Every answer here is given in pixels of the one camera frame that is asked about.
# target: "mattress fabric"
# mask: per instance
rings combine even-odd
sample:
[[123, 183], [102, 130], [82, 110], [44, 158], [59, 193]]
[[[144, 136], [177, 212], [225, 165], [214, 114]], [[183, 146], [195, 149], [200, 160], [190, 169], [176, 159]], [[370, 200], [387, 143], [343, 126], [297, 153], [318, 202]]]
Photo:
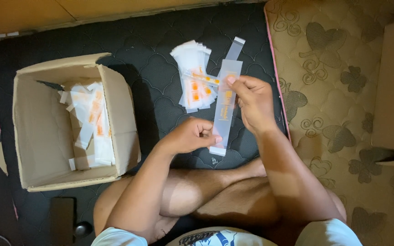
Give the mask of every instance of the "mattress fabric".
[[394, 245], [394, 167], [372, 148], [384, 26], [394, 1], [271, 0], [269, 36], [293, 147], [366, 245]]
[[[191, 114], [186, 114], [184, 108], [178, 105], [182, 90], [177, 63], [169, 52], [193, 39], [202, 42], [212, 49], [207, 71], [217, 75], [233, 38], [238, 36], [246, 40], [238, 57], [243, 61], [241, 74], [270, 83], [274, 93], [275, 119], [286, 134], [263, 8], [264, 3], [229, 4], [99, 22], [1, 41], [1, 137], [25, 245], [49, 244], [50, 198], [76, 198], [77, 222], [92, 223], [95, 201], [108, 184], [37, 193], [28, 193], [21, 188], [12, 122], [13, 79], [17, 70], [53, 59], [112, 53], [99, 63], [121, 73], [131, 87], [144, 159], [160, 138], [186, 118], [214, 119], [215, 103], [210, 109]], [[255, 138], [245, 129], [237, 108], [225, 157], [209, 154], [208, 149], [204, 148], [178, 155], [172, 167], [230, 169], [243, 165], [257, 155]], [[90, 245], [93, 238], [91, 234], [78, 239], [76, 245]]]

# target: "stack of plastic bags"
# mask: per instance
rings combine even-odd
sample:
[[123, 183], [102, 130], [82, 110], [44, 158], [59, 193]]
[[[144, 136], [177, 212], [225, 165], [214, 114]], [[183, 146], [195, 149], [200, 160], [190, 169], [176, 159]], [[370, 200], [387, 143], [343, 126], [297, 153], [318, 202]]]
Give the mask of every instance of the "stack of plastic bags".
[[182, 97], [179, 104], [187, 113], [198, 109], [209, 109], [217, 98], [219, 80], [206, 74], [211, 49], [194, 40], [183, 43], [171, 51], [179, 66]]
[[74, 153], [76, 148], [88, 149], [92, 139], [94, 141], [94, 154], [80, 157], [75, 154], [75, 158], [69, 160], [71, 170], [114, 165], [112, 133], [102, 82], [85, 86], [77, 83], [69, 90], [59, 91], [59, 94], [60, 103], [67, 104], [67, 110], [81, 124], [80, 133], [74, 141]]

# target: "hand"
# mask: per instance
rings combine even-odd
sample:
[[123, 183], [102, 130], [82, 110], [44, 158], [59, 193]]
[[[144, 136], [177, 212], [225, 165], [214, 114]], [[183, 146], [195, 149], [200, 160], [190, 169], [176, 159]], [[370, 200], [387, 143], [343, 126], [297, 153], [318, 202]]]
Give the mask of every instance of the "hand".
[[214, 123], [190, 117], [158, 142], [162, 151], [169, 154], [189, 153], [198, 148], [213, 146], [223, 140], [212, 135]]
[[273, 112], [271, 86], [254, 77], [228, 77], [228, 86], [238, 95], [238, 105], [244, 126], [256, 137], [263, 132], [277, 129]]

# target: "black mattress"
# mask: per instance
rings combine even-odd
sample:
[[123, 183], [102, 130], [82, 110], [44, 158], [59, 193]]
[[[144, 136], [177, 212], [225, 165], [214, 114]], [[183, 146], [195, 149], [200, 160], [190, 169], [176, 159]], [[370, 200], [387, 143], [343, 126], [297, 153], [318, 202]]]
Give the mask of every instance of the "black mattress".
[[[1, 41], [1, 138], [25, 245], [49, 245], [50, 198], [76, 198], [77, 221], [92, 223], [95, 201], [109, 184], [37, 193], [21, 188], [12, 121], [13, 79], [17, 70], [53, 59], [112, 53], [98, 63], [121, 73], [132, 89], [144, 160], [156, 142], [186, 118], [214, 119], [215, 103], [211, 109], [191, 114], [178, 105], [182, 91], [177, 64], [169, 52], [189, 40], [202, 42], [212, 49], [207, 72], [217, 75], [233, 38], [238, 36], [246, 40], [238, 58], [244, 62], [242, 74], [271, 84], [275, 119], [286, 134], [263, 8], [263, 3], [221, 5], [93, 23]], [[224, 158], [209, 154], [208, 149], [181, 154], [172, 167], [230, 169], [258, 156], [255, 139], [245, 129], [238, 108], [234, 112], [228, 149]], [[94, 237], [92, 233], [76, 245], [90, 245]]]

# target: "fingernail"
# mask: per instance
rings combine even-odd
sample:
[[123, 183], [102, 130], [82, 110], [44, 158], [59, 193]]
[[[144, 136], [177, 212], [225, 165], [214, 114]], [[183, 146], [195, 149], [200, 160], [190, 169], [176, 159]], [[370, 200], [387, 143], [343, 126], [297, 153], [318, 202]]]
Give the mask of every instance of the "fingernail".
[[232, 76], [227, 77], [227, 83], [229, 85], [232, 85], [235, 82], [235, 78]]

